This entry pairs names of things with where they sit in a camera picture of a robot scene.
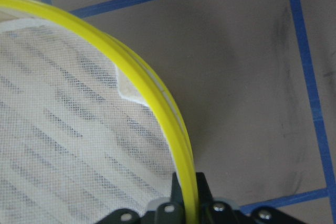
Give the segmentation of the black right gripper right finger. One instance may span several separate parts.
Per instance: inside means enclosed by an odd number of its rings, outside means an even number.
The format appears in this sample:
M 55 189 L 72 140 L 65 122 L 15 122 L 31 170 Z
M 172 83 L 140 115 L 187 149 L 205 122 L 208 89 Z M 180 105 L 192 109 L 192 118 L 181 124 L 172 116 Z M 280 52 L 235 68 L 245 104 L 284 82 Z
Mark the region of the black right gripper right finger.
M 213 201 L 213 196 L 206 180 L 205 174 L 202 172 L 196 173 L 197 192 L 200 204 L 206 204 Z

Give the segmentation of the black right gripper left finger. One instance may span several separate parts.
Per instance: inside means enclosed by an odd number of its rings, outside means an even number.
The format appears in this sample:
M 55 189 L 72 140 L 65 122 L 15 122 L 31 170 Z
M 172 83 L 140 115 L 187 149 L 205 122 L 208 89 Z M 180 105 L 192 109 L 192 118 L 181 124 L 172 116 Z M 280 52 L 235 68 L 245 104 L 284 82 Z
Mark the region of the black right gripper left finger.
M 170 201 L 177 204 L 184 204 L 181 186 L 176 173 L 172 174 Z

